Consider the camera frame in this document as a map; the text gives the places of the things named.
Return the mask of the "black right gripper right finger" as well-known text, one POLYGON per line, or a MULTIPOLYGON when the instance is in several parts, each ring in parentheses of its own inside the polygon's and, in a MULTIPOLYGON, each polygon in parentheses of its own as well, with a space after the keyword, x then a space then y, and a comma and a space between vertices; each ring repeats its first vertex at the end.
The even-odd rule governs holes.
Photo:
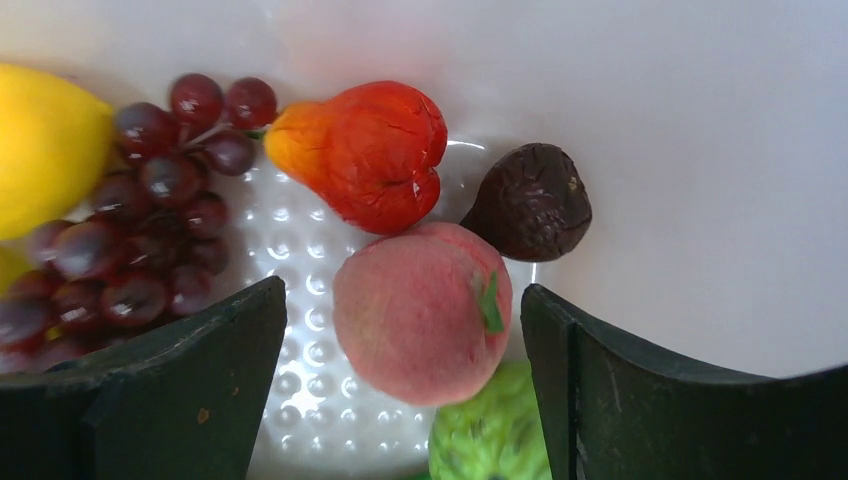
POLYGON ((776 379, 690 358, 542 285, 521 299, 556 479, 843 479, 847 370, 776 379))

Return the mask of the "yellow lemon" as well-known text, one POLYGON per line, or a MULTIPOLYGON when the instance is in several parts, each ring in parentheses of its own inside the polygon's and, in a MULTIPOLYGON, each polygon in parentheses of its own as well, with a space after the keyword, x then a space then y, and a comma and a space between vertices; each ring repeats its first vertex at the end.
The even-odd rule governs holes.
POLYGON ((111 159, 113 109, 53 74, 1 66, 1 238, 73 210, 111 159))

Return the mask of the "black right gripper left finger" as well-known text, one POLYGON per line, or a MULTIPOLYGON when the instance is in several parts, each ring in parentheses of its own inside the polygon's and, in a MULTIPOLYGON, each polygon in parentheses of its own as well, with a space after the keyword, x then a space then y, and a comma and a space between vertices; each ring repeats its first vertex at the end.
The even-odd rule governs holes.
POLYGON ((43 373, 1 379, 5 479, 243 479, 287 323, 265 278, 43 373))

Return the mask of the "pink peach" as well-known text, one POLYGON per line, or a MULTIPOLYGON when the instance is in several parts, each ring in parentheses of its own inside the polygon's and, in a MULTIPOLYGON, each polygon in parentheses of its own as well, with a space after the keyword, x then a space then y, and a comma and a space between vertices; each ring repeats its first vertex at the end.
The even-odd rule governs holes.
POLYGON ((457 224, 372 242, 343 262, 332 293, 335 333, 353 370, 412 405, 472 397, 508 343, 513 288, 504 260, 457 224))

